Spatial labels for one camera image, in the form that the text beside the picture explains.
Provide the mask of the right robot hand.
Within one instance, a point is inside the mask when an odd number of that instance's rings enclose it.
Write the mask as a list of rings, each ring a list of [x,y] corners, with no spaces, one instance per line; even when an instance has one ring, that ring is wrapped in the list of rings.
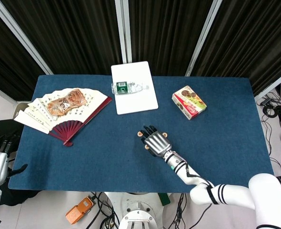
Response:
[[[155,126],[144,126],[138,132],[138,137],[141,138],[145,149],[153,156],[164,158],[165,154],[172,148],[170,141],[163,135]]]

